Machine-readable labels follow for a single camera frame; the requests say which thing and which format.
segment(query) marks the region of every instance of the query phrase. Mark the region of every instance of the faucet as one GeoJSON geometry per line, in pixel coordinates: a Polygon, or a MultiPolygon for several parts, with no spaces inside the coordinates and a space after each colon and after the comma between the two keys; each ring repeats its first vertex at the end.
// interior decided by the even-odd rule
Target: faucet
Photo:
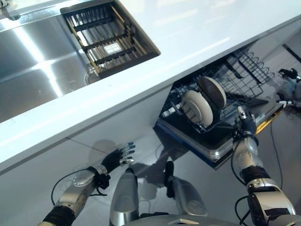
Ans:
{"type": "Polygon", "coordinates": [[[12,0],[0,0],[2,15],[10,20],[18,20],[21,16],[16,10],[10,7],[11,1],[12,0]]]}

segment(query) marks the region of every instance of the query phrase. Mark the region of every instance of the metal grate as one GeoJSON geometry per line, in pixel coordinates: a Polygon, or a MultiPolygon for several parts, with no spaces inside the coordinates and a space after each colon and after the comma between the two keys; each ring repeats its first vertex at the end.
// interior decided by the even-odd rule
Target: metal grate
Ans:
{"type": "Polygon", "coordinates": [[[191,124],[199,133],[208,132],[236,113],[237,106],[251,104],[255,97],[263,93],[261,85],[273,77],[274,73],[270,73],[269,68],[264,67],[252,52],[238,50],[176,81],[163,106],[161,117],[176,113],[186,118],[181,109],[182,95],[187,90],[194,90],[200,92],[210,104],[214,121],[207,128],[191,124]],[[227,96],[224,108],[218,109],[210,96],[198,86],[197,81],[204,76],[214,78],[224,89],[227,96]]]}
{"type": "Polygon", "coordinates": [[[115,1],[92,4],[61,11],[99,79],[159,55],[115,1]]]}

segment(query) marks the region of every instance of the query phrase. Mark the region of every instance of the wire rack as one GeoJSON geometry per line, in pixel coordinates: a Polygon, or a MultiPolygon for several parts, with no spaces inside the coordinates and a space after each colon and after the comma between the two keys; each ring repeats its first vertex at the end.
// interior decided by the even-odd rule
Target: wire rack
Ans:
{"type": "Polygon", "coordinates": [[[270,73],[269,68],[264,67],[254,53],[243,49],[237,50],[176,81],[161,111],[161,117],[164,119],[171,114],[178,114],[189,121],[199,133],[208,132],[233,116],[239,105],[252,104],[254,99],[263,93],[261,86],[274,76],[274,73],[270,73]],[[204,76],[215,79],[224,89],[227,103],[222,109],[219,109],[210,96],[198,86],[197,81],[204,76]],[[183,113],[181,100],[187,90],[201,93],[209,103],[214,116],[213,123],[209,127],[192,123],[183,113]]]}
{"type": "Polygon", "coordinates": [[[75,11],[61,10],[99,79],[158,55],[116,2],[104,2],[90,7],[82,3],[75,11]]]}

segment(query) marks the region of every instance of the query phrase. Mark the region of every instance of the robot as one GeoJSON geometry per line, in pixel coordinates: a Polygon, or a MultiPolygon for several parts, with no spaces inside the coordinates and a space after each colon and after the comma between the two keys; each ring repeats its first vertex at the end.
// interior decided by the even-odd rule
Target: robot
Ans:
{"type": "MultiPolygon", "coordinates": [[[[252,221],[256,226],[301,226],[301,216],[274,180],[270,178],[258,157],[256,125],[251,115],[238,107],[240,126],[234,132],[231,165],[234,175],[248,191],[248,205],[252,221]]],[[[83,210],[94,190],[109,186],[112,172],[121,164],[134,162],[133,143],[107,155],[101,164],[78,172],[72,185],[54,204],[38,226],[71,226],[83,210]]],[[[174,198],[179,215],[167,213],[142,214],[139,216],[137,178],[128,168],[121,176],[111,203],[110,226],[168,226],[176,224],[198,224],[211,226],[235,226],[236,224],[207,217],[207,211],[197,190],[191,183],[173,175],[174,165],[167,162],[164,184],[167,196],[174,198]]]]}

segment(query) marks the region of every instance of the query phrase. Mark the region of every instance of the sink drain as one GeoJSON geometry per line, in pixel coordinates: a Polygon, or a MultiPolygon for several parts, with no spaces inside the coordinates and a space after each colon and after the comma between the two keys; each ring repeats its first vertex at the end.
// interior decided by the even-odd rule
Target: sink drain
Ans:
{"type": "Polygon", "coordinates": [[[86,74],[84,78],[84,82],[87,85],[90,85],[96,81],[99,81],[100,78],[94,68],[90,69],[86,74]]]}

